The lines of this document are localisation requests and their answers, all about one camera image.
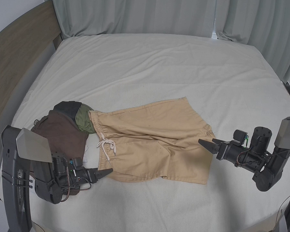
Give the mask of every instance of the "wooden headboard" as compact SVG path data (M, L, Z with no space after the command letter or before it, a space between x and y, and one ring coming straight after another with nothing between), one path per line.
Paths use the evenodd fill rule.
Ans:
M6 117L4 111L17 85L20 85L26 73L52 41L55 48L58 47L61 42L60 33L52 0L23 14L0 32L0 118L3 118L0 119L1 131L11 123L11 119L10 122L4 120ZM34 79L26 81L31 85ZM16 102L12 109L8 109L9 113L14 110L15 114L24 95L13 97ZM1 160L2 149L0 149L0 163Z

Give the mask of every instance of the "white bed sheet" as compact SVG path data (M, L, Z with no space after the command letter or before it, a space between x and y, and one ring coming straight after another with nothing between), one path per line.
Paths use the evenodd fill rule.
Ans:
M265 126L273 143L290 96L252 46L194 36L113 34L64 40L32 85L12 126L31 129L60 101L103 112L186 96L219 139ZM97 167L89 135L86 167ZM54 231L240 231L274 214L290 195L290 159L281 180L260 192L252 173L213 157L207 185L157 178L103 178L53 205L30 194L32 220Z

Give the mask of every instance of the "bed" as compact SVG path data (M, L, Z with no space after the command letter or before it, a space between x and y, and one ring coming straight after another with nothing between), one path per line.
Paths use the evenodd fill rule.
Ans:
M272 130L268 150L290 96L253 46L168 34L71 37L61 42L21 102L12 126L31 129L61 101L110 112L187 97L230 140L235 129ZM98 165L89 135L85 167ZM290 159L281 180L260 192L252 173L213 158L207 185L157 178L140 183L99 180L89 191L53 205L31 190L32 220L54 231L241 231L276 213L290 195ZM0 198L2 185L0 178Z

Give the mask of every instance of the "curtain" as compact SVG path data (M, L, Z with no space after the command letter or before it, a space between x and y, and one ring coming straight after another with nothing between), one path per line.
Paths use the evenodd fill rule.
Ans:
M211 37L216 0L53 0L64 38L101 33Z
M290 0L217 0L218 39L255 46L287 82L290 76Z

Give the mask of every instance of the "khaki shorts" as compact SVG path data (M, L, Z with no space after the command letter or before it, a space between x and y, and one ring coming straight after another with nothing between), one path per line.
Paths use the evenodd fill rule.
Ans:
M100 140L103 134L116 146L115 155L111 144L104 144L105 153L100 145L99 169L113 168L108 177L206 184L212 154L198 140L215 136L186 97L110 113L89 111L89 117Z

